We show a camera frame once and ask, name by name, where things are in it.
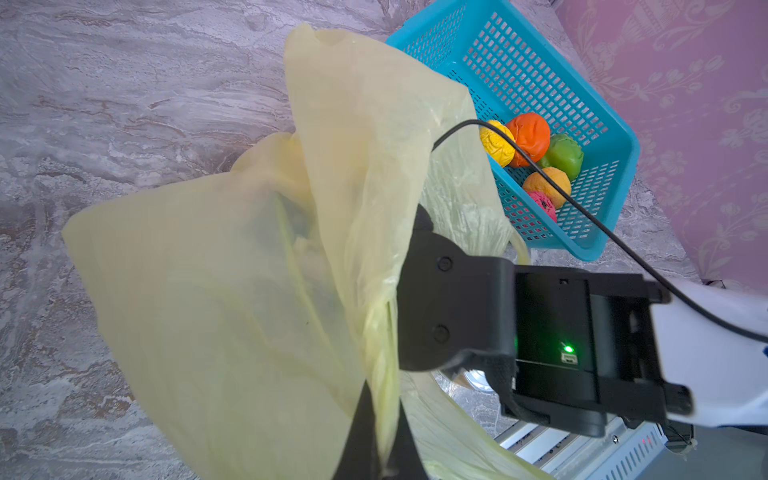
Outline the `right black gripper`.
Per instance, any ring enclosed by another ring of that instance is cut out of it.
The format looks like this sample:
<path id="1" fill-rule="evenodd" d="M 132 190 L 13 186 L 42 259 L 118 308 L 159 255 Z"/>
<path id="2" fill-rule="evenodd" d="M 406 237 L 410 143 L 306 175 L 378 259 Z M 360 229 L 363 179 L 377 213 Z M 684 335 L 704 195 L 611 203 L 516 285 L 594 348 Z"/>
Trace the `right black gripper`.
<path id="1" fill-rule="evenodd" d="M 600 437 L 613 415 L 662 424 L 693 410 L 662 374 L 651 309 L 670 300 L 638 274 L 468 255 L 419 208 L 397 289 L 399 365 L 479 371 L 504 415 L 570 433 Z"/>

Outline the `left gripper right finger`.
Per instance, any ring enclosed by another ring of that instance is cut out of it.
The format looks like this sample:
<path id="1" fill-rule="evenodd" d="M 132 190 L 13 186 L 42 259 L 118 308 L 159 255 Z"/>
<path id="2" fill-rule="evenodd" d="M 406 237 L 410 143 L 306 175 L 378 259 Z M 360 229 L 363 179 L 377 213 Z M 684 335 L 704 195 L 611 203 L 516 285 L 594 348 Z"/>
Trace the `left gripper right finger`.
<path id="1" fill-rule="evenodd" d="M 412 435 L 403 404 L 400 404 L 395 441 L 387 465 L 383 470 L 386 480 L 428 480 Z"/>

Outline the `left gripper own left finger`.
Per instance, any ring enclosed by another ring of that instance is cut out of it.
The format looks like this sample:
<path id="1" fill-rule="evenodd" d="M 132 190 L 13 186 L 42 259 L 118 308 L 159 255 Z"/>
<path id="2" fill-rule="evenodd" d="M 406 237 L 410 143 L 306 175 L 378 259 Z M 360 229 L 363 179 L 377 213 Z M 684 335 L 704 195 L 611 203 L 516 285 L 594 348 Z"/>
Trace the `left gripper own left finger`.
<path id="1" fill-rule="evenodd" d="M 372 394 L 368 384 L 364 383 L 333 480 L 379 478 L 380 460 L 375 420 Z"/>

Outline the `pink dragon fruit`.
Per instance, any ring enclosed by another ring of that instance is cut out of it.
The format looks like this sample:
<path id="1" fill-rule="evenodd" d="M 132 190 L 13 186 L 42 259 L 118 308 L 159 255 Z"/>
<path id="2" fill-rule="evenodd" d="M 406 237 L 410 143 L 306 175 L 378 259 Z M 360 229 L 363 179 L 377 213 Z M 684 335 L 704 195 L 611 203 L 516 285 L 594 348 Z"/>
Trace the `pink dragon fruit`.
<path id="1" fill-rule="evenodd" d="M 557 222 L 557 209 L 555 208 L 552 200 L 546 194 L 538 191 L 532 191 L 529 192 L 528 195 L 553 222 Z"/>

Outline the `yellow plastic bag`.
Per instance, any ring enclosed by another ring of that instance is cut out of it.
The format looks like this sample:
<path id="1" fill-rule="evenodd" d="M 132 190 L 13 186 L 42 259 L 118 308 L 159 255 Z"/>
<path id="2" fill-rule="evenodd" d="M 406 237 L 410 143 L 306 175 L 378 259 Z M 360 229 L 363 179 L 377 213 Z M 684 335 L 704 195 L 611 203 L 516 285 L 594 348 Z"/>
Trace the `yellow plastic bag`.
<path id="1" fill-rule="evenodd" d="M 63 239 L 134 396 L 204 479 L 329 479 L 361 389 L 378 451 L 406 418 L 441 479 L 539 479 L 428 373 L 398 368 L 416 211 L 466 253 L 525 252 L 468 89 L 382 42 L 302 25 L 296 130 L 231 170 L 74 215 Z"/>

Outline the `green fruit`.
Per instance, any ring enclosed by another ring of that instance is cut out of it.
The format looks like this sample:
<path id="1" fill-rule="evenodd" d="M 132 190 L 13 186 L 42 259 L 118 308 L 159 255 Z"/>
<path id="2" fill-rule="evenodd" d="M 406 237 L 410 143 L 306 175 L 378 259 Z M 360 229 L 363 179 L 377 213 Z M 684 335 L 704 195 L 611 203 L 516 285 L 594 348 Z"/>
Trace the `green fruit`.
<path id="1" fill-rule="evenodd" d="M 566 134 L 553 135 L 545 155 L 537 162 L 544 169 L 553 167 L 563 171 L 571 182 L 581 173 L 584 152 L 581 146 Z"/>

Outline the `yellow lemon fruit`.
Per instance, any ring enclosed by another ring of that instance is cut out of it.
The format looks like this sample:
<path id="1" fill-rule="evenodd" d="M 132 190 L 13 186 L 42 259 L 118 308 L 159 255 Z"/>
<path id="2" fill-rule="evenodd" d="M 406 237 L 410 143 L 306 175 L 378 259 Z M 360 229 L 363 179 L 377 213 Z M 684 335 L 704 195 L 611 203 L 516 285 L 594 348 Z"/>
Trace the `yellow lemon fruit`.
<path id="1" fill-rule="evenodd" d="M 480 141 L 486 153 L 501 167 L 507 167 L 514 160 L 516 150 L 495 130 L 481 127 Z"/>

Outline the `red orange persimmon fruit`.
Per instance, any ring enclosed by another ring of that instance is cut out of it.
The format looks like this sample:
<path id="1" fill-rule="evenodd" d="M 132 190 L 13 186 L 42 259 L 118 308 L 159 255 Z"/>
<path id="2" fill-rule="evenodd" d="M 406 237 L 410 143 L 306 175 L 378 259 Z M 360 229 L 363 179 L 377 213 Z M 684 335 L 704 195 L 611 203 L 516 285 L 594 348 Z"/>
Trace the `red orange persimmon fruit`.
<path id="1" fill-rule="evenodd" d="M 515 143 L 534 162 L 540 161 L 550 147 L 551 131 L 547 121 L 537 113 L 521 114 L 506 124 Z"/>

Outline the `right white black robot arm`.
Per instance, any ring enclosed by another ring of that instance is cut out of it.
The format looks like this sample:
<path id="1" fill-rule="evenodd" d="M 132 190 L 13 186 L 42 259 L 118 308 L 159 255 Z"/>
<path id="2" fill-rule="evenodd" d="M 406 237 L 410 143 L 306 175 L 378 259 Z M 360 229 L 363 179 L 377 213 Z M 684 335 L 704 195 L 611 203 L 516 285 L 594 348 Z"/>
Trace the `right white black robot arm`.
<path id="1" fill-rule="evenodd" d="M 767 423 L 760 297 L 471 256 L 419 209 L 397 303 L 403 370 L 479 371 L 516 420 L 589 437 L 604 435 L 613 415 Z"/>

